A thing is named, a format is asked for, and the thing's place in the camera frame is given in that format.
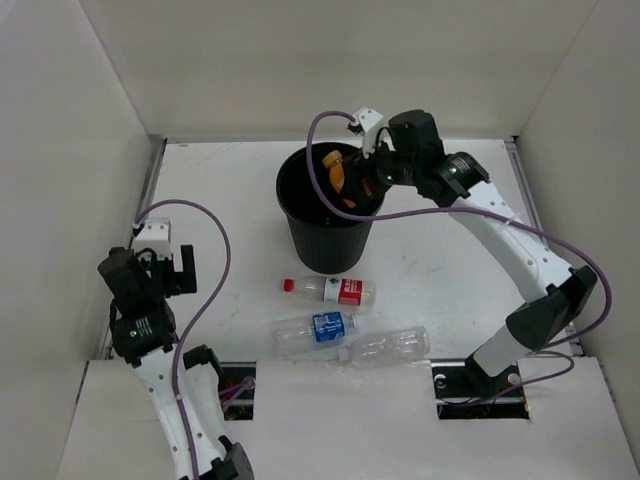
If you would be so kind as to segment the orange juice bottle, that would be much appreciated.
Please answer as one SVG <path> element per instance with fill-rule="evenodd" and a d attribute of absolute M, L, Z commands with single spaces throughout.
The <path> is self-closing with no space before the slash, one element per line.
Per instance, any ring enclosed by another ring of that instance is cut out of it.
<path fill-rule="evenodd" d="M 369 183 L 359 169 L 358 155 L 343 156 L 332 150 L 322 160 L 329 183 L 341 201 L 350 209 L 365 208 L 373 199 Z"/>

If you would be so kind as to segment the red label clear bottle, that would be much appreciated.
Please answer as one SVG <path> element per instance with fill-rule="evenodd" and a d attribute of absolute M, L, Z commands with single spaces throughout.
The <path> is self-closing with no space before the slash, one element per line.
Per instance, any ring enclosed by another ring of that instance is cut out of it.
<path fill-rule="evenodd" d="M 282 290 L 298 303 L 367 311 L 376 303 L 374 282 L 336 276 L 285 278 Z"/>

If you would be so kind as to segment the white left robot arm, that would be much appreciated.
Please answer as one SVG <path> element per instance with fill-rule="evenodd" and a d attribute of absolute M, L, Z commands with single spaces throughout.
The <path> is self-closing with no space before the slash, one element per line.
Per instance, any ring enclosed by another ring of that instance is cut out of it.
<path fill-rule="evenodd" d="M 197 290 L 193 248 L 182 270 L 149 248 L 114 247 L 97 270 L 113 295 L 113 348 L 151 397 L 178 479 L 251 479 L 244 447 L 230 439 L 219 394 L 224 373 L 213 350 L 185 350 L 167 300 Z"/>

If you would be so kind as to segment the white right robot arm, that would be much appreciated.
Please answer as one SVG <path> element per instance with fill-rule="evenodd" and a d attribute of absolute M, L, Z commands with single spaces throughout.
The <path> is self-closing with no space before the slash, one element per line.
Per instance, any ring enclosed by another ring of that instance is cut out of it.
<path fill-rule="evenodd" d="M 465 227 L 509 275 L 522 305 L 470 354 L 461 376 L 473 394 L 489 394 L 500 375 L 548 346 L 583 310 L 596 282 L 589 266 L 576 268 L 550 251 L 539 234 L 518 228 L 489 173 L 466 152 L 444 149 L 434 117 L 410 110 L 386 120 L 363 107 L 348 128 L 362 137 L 359 153 L 343 163 L 345 203 L 363 208 L 395 185 L 412 186 Z"/>

